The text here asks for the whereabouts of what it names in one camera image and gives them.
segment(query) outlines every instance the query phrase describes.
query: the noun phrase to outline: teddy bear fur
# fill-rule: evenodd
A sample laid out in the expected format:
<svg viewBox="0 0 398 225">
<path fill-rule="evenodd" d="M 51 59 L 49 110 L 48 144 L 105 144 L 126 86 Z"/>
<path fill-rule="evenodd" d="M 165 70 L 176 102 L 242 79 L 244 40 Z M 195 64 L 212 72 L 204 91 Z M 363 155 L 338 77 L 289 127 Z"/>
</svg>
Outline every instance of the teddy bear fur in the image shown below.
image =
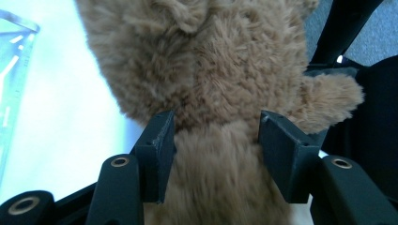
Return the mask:
<svg viewBox="0 0 398 225">
<path fill-rule="evenodd" d="M 261 110 L 306 133 L 362 103 L 355 81 L 303 75 L 303 20 L 317 0 L 76 0 L 121 112 L 143 126 L 175 111 L 164 204 L 145 224 L 288 224 L 257 143 Z"/>
</svg>

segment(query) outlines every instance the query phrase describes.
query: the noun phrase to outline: brown fur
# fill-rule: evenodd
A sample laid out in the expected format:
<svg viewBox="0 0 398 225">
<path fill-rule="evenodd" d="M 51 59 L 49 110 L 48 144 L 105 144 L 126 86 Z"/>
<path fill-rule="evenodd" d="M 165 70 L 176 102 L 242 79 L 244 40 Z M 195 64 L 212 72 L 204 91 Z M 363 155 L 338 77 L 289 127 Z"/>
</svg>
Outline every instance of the brown fur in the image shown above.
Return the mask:
<svg viewBox="0 0 398 225">
<path fill-rule="evenodd" d="M 146 224 L 286 224 L 288 205 L 262 165 L 261 110 L 307 133 L 362 102 L 345 75 L 302 75 L 302 20 L 317 0 L 77 0 L 121 111 L 145 125 L 176 112 L 166 202 Z"/>
</svg>

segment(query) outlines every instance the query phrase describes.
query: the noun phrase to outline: teddy bear arm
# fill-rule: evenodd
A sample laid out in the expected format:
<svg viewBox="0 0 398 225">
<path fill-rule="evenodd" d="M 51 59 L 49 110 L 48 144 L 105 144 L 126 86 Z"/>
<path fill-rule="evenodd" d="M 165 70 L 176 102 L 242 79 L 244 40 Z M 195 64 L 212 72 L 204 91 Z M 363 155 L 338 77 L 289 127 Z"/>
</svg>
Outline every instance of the teddy bear arm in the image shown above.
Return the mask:
<svg viewBox="0 0 398 225">
<path fill-rule="evenodd" d="M 363 102 L 361 87 L 351 77 L 303 77 L 296 107 L 288 118 L 306 133 L 317 133 L 352 116 Z"/>
</svg>

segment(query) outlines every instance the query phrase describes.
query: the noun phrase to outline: black fabric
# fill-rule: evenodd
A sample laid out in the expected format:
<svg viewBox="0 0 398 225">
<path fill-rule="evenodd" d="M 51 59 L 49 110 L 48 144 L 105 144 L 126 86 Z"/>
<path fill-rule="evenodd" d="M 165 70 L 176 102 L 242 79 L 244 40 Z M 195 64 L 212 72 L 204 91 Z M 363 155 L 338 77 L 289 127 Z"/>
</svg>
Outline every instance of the black fabric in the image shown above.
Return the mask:
<svg viewBox="0 0 398 225">
<path fill-rule="evenodd" d="M 398 56 L 361 69 L 365 102 L 353 118 L 331 127 L 322 149 L 351 158 L 398 203 Z"/>
</svg>

